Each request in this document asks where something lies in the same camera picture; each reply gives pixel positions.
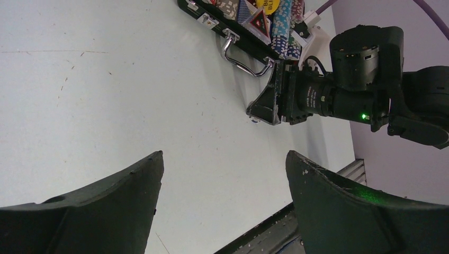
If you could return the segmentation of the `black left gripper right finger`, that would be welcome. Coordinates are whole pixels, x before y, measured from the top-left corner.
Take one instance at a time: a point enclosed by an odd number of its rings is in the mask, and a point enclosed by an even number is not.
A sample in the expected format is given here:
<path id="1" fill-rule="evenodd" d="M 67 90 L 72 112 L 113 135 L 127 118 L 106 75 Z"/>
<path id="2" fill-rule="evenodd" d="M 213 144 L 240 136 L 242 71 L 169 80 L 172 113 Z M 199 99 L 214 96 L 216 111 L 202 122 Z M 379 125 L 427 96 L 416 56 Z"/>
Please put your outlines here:
<path id="1" fill-rule="evenodd" d="M 306 253 L 448 253 L 448 206 L 372 189 L 296 151 L 286 175 Z"/>

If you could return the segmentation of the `all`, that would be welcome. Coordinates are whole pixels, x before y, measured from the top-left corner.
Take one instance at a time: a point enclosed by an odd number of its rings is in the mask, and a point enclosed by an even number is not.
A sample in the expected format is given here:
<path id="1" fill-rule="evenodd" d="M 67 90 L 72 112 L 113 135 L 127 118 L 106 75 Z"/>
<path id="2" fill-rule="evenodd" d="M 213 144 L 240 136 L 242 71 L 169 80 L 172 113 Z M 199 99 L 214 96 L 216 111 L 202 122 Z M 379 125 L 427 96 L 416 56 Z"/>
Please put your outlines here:
<path id="1" fill-rule="evenodd" d="M 261 40 L 263 44 L 269 45 L 271 43 L 270 27 L 263 7 L 259 8 L 251 16 L 245 19 L 241 25 L 252 35 Z"/>

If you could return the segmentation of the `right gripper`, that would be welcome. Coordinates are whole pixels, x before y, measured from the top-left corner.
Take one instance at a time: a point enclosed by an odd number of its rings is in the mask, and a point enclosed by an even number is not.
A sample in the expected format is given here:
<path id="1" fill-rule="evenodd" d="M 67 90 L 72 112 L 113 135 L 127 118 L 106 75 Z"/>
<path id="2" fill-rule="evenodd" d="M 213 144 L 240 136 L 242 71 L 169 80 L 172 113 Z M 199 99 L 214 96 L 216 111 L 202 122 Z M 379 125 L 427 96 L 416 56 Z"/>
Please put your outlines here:
<path id="1" fill-rule="evenodd" d="M 308 40 L 296 67 L 276 62 L 260 95 L 246 114 L 269 125 L 289 124 L 319 115 L 370 126 L 378 131 L 403 113 L 403 30 L 397 26 L 358 25 L 328 42 L 331 70 L 312 53 L 319 14 L 310 11 L 298 26 Z"/>

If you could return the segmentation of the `blue playing card deck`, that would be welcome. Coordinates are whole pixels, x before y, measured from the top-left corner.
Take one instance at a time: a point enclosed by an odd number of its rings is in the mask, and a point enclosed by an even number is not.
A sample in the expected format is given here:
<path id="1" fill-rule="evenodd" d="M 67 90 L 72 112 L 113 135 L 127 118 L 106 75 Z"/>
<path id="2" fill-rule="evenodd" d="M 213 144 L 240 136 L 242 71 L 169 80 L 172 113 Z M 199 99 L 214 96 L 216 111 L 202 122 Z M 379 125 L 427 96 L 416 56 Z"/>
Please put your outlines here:
<path id="1" fill-rule="evenodd" d="M 237 22 L 243 23 L 258 10 L 255 0 L 239 0 Z"/>

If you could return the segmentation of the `black poker set case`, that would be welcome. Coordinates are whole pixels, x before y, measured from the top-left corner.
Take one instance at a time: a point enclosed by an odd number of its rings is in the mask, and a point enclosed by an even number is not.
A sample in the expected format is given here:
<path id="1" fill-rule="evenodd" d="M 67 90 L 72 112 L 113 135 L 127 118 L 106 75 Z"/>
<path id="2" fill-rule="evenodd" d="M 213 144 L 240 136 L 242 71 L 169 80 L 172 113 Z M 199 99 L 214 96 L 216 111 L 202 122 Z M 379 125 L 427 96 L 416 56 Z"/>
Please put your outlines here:
<path id="1" fill-rule="evenodd" d="M 225 38 L 225 43 L 221 47 L 222 58 L 229 63 L 235 65 L 242 71 L 254 76 L 264 76 L 278 60 L 278 54 L 272 50 L 271 43 L 265 45 L 261 40 L 252 35 L 246 30 L 237 20 L 229 20 L 223 16 L 223 13 L 215 6 L 216 1 L 177 1 L 178 7 L 199 23 L 206 26 L 209 30 L 215 32 L 217 35 Z M 270 37 L 273 23 L 273 16 L 266 15 L 267 22 L 270 27 Z M 235 45 L 249 56 L 260 61 L 264 67 L 260 71 L 252 70 L 250 67 L 231 58 L 228 55 L 229 48 Z"/>

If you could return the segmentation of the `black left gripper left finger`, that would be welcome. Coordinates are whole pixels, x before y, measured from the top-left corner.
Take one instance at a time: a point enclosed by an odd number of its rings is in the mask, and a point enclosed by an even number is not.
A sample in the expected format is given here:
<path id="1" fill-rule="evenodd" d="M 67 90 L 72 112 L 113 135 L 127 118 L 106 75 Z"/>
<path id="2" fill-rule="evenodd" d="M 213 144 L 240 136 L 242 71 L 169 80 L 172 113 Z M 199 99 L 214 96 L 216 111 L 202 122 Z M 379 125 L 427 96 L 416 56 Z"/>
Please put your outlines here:
<path id="1" fill-rule="evenodd" d="M 144 253 L 164 173 L 161 151 L 43 203 L 1 208 L 1 253 Z"/>

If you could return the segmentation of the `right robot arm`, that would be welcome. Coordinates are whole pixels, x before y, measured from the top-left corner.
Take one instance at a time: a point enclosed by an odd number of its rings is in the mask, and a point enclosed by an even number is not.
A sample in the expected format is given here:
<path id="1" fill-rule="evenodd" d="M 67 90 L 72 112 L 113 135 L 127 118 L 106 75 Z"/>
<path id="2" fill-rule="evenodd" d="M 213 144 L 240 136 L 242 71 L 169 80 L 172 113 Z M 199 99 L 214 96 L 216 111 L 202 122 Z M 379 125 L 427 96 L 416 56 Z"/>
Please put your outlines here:
<path id="1" fill-rule="evenodd" d="M 332 38 L 329 50 L 331 72 L 320 62 L 278 61 L 247 114 L 271 125 L 317 114 L 448 146 L 448 67 L 405 72 L 401 28 L 358 25 Z M 446 205 L 374 190 L 295 151 L 286 174 L 306 253 L 448 253 Z"/>

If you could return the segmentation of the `yellow big blind button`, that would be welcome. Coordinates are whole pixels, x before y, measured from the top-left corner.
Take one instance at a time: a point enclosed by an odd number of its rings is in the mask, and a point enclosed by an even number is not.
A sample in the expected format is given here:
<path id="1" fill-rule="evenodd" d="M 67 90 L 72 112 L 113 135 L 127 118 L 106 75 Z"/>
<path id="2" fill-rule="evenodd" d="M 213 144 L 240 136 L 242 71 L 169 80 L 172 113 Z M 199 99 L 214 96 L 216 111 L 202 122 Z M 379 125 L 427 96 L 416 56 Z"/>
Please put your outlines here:
<path id="1" fill-rule="evenodd" d="M 263 8 L 266 15 L 272 15 L 279 7 L 280 0 L 256 0 L 257 8 Z"/>

